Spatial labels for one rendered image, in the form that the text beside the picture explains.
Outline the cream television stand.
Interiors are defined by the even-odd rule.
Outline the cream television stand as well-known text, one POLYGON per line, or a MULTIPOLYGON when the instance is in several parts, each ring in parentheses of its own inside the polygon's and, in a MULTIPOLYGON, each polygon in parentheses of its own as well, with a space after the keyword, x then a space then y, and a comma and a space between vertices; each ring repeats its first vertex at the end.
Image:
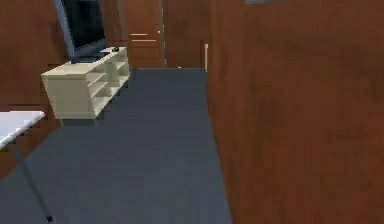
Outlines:
POLYGON ((127 48, 101 50, 94 62, 70 61, 41 74, 55 117, 96 119, 130 80, 127 48))

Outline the brown wooden room door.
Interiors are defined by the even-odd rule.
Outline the brown wooden room door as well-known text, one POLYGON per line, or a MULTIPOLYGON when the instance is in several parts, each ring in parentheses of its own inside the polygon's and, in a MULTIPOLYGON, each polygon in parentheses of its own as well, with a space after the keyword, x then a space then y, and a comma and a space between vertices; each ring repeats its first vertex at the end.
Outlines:
POLYGON ((165 66, 163 0, 122 0, 132 68, 165 66))

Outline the grey flat television set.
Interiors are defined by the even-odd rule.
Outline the grey flat television set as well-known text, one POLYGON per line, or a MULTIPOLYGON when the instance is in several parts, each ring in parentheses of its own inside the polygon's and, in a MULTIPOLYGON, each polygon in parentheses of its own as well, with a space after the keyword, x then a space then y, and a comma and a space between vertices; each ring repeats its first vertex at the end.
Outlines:
POLYGON ((53 2, 70 62, 94 62, 106 47, 100 0, 53 2))

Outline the white table with grey legs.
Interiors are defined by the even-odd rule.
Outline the white table with grey legs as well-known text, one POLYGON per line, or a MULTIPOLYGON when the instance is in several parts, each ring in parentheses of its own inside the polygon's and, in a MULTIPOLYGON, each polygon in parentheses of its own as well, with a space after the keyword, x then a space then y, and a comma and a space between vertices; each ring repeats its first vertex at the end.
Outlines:
POLYGON ((43 111, 8 111, 0 112, 0 151, 8 146, 16 157, 19 167, 23 173, 26 182, 35 196, 39 207, 41 208, 48 223, 53 222, 53 217, 41 195, 28 165, 17 147, 16 139, 29 128, 37 124, 45 117, 43 111))

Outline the grey framed wall picture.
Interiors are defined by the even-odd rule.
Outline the grey framed wall picture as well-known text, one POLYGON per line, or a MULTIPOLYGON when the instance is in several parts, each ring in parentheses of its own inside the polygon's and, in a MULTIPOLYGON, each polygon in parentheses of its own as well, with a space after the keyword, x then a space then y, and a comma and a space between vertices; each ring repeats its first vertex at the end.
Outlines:
POLYGON ((284 0, 244 0, 244 2, 248 5, 250 4, 266 4, 271 2, 279 2, 284 0))

